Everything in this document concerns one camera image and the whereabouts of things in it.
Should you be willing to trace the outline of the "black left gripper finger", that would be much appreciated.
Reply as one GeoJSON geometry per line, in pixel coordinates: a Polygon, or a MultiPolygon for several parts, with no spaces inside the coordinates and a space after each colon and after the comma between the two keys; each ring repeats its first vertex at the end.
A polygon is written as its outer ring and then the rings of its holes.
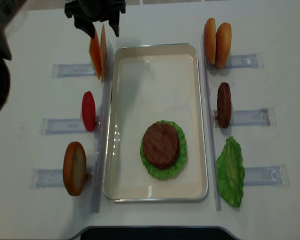
{"type": "Polygon", "coordinates": [[[119,37],[119,33],[120,33],[120,27],[119,27],[120,12],[113,13],[109,17],[108,23],[109,23],[109,26],[113,29],[115,36],[119,37]]]}
{"type": "Polygon", "coordinates": [[[75,21],[74,26],[85,32],[90,38],[95,38],[95,27],[94,24],[90,21],[75,21]]]}

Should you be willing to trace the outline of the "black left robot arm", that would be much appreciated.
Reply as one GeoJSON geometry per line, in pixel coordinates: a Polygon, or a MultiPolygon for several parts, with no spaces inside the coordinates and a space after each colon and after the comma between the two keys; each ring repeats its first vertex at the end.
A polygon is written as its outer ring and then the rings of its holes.
{"type": "MultiPolygon", "coordinates": [[[[26,3],[25,0],[0,0],[0,111],[10,92],[10,73],[5,60],[12,59],[5,28],[26,3]]],[[[66,0],[64,13],[74,18],[75,28],[82,30],[91,39],[97,38],[94,22],[108,21],[116,37],[119,36],[120,14],[126,12],[124,0],[66,0]]]]}

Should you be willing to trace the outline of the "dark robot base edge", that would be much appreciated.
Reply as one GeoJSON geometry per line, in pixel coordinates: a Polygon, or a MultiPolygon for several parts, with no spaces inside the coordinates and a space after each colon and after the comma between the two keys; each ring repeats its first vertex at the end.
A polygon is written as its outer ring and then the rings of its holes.
{"type": "Polygon", "coordinates": [[[88,227],[72,240],[237,240],[221,227],[203,226],[104,226],[88,227]]]}

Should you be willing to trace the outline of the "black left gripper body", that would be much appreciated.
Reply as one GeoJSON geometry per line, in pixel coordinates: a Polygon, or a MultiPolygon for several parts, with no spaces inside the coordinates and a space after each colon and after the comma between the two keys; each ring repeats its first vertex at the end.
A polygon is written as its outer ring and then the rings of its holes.
{"type": "Polygon", "coordinates": [[[125,0],[73,0],[65,4],[65,15],[89,22],[109,21],[113,13],[126,13],[125,0]]]}

